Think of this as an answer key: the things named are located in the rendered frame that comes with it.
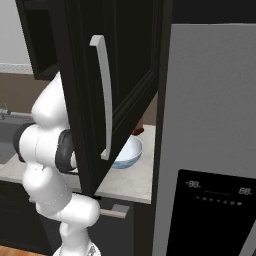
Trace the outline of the white and blue bowl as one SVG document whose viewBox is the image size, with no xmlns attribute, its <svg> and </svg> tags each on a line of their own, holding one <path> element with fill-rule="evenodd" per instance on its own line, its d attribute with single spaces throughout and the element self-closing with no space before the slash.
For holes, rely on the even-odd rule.
<svg viewBox="0 0 256 256">
<path fill-rule="evenodd" d="M 142 141 L 138 137 L 131 135 L 115 159 L 112 167 L 114 169 L 129 168 L 139 160 L 142 152 Z"/>
</svg>

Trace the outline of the black cabinet door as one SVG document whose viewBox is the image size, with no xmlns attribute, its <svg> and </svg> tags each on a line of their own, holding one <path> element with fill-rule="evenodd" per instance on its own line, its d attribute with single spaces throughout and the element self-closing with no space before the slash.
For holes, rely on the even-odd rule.
<svg viewBox="0 0 256 256">
<path fill-rule="evenodd" d="M 48 8 L 81 190 L 95 194 L 158 89 L 163 0 L 49 0 Z M 108 55 L 113 112 L 106 149 L 105 92 L 97 50 Z"/>
</svg>

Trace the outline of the grey sink basin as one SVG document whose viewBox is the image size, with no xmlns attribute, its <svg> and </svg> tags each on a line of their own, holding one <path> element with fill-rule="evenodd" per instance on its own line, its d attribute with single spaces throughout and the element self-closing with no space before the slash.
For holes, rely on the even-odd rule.
<svg viewBox="0 0 256 256">
<path fill-rule="evenodd" d="M 27 123 L 33 123 L 33 120 L 15 117 L 0 120 L 0 165 L 6 164 L 17 153 L 14 135 L 17 129 Z"/>
</svg>

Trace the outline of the silver sink faucet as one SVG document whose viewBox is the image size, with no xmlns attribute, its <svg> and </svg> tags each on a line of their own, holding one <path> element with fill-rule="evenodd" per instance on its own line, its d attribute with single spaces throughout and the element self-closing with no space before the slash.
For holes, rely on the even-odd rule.
<svg viewBox="0 0 256 256">
<path fill-rule="evenodd" d="M 4 104 L 4 107 L 0 108 L 0 120 L 4 120 L 5 117 L 10 114 L 11 114 L 11 111 L 8 109 L 7 104 Z"/>
</svg>

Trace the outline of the black upper cabinet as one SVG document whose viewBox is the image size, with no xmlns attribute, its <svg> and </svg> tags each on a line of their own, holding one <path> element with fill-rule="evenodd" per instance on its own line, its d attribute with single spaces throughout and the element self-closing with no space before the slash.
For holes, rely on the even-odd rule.
<svg viewBox="0 0 256 256">
<path fill-rule="evenodd" d="M 29 59 L 36 80 L 51 81 L 58 60 L 47 0 L 15 0 Z"/>
</svg>

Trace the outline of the black cabinet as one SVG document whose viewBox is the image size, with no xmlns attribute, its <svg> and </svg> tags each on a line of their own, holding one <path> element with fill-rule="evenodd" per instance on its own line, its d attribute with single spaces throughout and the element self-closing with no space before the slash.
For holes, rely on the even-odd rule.
<svg viewBox="0 0 256 256">
<path fill-rule="evenodd" d="M 58 60 L 47 0 L 15 0 L 29 59 L 36 80 L 51 81 Z"/>
<path fill-rule="evenodd" d="M 0 245 L 46 256 L 52 253 L 40 218 L 23 186 L 1 180 Z"/>
</svg>

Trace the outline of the black lower cabinet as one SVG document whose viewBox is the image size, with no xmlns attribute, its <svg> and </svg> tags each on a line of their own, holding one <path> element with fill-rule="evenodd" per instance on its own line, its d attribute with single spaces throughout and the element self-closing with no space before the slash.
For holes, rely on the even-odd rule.
<svg viewBox="0 0 256 256">
<path fill-rule="evenodd" d="M 0 245 L 46 256 L 52 253 L 40 218 L 23 186 L 1 180 Z"/>
</svg>

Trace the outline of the red brown object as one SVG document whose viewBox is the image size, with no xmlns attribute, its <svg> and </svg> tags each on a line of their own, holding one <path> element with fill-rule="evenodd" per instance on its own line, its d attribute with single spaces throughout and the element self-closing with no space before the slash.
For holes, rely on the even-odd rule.
<svg viewBox="0 0 256 256">
<path fill-rule="evenodd" d="M 135 129 L 133 130 L 132 134 L 134 136 L 138 136 L 139 134 L 141 134 L 144 131 L 143 128 L 143 119 L 140 119 L 139 122 L 137 123 Z"/>
</svg>

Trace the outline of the grey fridge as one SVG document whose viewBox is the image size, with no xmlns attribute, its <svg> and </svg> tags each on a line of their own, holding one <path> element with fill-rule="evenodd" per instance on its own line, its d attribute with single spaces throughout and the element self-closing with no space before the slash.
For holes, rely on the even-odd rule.
<svg viewBox="0 0 256 256">
<path fill-rule="evenodd" d="M 175 25 L 152 256 L 256 256 L 256 24 Z"/>
</svg>

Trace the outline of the black drawer front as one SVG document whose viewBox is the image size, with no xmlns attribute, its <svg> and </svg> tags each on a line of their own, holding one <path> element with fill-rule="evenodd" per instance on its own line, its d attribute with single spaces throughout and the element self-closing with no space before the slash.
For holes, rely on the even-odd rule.
<svg viewBox="0 0 256 256">
<path fill-rule="evenodd" d="M 101 256 L 134 256 L 133 203 L 105 197 L 98 198 L 98 202 L 102 209 L 111 210 L 117 205 L 127 212 L 124 219 L 101 215 L 97 223 L 88 228 Z"/>
</svg>

